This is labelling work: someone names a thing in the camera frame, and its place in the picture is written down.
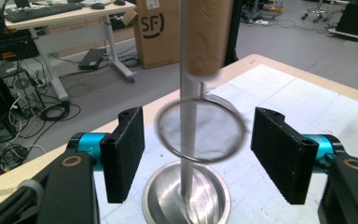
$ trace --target cardboard tube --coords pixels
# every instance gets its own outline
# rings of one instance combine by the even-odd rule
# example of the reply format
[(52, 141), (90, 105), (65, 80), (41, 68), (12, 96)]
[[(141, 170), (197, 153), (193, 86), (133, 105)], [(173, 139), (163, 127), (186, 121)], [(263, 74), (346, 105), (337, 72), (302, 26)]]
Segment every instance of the cardboard tube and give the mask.
[(233, 1), (185, 1), (182, 48), (186, 72), (191, 79), (212, 79), (225, 60)]

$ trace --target floor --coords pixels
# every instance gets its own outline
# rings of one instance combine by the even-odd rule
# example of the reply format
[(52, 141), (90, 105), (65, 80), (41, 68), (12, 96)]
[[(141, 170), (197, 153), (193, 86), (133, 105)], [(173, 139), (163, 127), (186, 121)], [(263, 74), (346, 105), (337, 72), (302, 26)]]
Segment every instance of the floor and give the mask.
[[(329, 36), (325, 29), (327, 23), (312, 22), (312, 15), (304, 21), (301, 20), (305, 9), (316, 6), (316, 2), (286, 0), (283, 5), (283, 14), (274, 20), (270, 16), (263, 16), (268, 25), (240, 24), (238, 57), (260, 54), (358, 89), (358, 40)], [(342, 5), (324, 6), (331, 12), (344, 8)], [(340, 15), (339, 12), (332, 13), (328, 23), (337, 23)], [(133, 39), (117, 43), (117, 52), (123, 52), (120, 56), (134, 53), (134, 46)], [(85, 52), (82, 52), (64, 59), (79, 62), (84, 55)], [(77, 72), (75, 63), (53, 57), (51, 60), (60, 76)], [(23, 66), (28, 67), (31, 73), (41, 69), (41, 65), (33, 59), (26, 60)], [(70, 95), (71, 103), (74, 104), (70, 107), (69, 118), (75, 115), (79, 108), (81, 112), (66, 121), (48, 122), (43, 128), (43, 122), (37, 119), (29, 133), (36, 135), (24, 139), (23, 144), (36, 144), (45, 151), (50, 151), (67, 143), (75, 133), (90, 132), (116, 119), (122, 110), (147, 105), (179, 88), (179, 64), (148, 70), (136, 66), (132, 67), (131, 71), (135, 73), (135, 83), (126, 82), (111, 66), (93, 73), (62, 77), (62, 83)], [(54, 102), (48, 96), (44, 97), (44, 100)], [(28, 160), (42, 155), (42, 148), (33, 147)]]

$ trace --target office chair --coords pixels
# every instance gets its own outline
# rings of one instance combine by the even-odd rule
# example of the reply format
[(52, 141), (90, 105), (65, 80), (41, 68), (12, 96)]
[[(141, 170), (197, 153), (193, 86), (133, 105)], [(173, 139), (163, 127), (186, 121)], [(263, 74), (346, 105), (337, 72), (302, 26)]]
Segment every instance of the office chair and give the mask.
[(323, 19), (323, 21), (327, 21), (328, 20), (328, 10), (325, 8), (322, 8), (323, 2), (324, 2), (324, 0), (319, 0), (317, 7), (307, 8), (307, 11), (301, 17), (301, 20), (305, 20), (308, 17), (308, 13), (314, 13), (314, 14), (316, 14), (316, 18), (313, 19), (313, 22), (317, 22), (320, 19)]

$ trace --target cardboard box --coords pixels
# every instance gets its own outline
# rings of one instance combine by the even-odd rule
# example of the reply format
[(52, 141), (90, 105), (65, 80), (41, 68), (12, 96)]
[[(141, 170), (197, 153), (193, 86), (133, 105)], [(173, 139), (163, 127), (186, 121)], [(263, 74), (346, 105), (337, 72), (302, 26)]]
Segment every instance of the cardboard box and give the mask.
[(133, 20), (138, 57), (145, 69), (180, 61), (178, 0), (137, 0)]

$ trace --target white table surface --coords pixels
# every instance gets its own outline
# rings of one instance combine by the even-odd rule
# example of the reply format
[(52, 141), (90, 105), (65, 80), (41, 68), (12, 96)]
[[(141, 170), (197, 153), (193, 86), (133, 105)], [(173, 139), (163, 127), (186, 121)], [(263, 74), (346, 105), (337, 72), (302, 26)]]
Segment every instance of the white table surface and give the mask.
[[(281, 71), (258, 65), (214, 89), (234, 104), (249, 130), (246, 144), (234, 157), (210, 166), (225, 180), (231, 196), (228, 223), (319, 223), (317, 209), (326, 175), (312, 175), (304, 205), (290, 205), (274, 186), (250, 149), (255, 107), (276, 110), (299, 133), (329, 133), (358, 157), (358, 102)], [(108, 204), (102, 173), (95, 174), (102, 223), (145, 223), (142, 194), (148, 178), (161, 166), (178, 161), (159, 142), (153, 125), (145, 128), (146, 148), (129, 198)]]

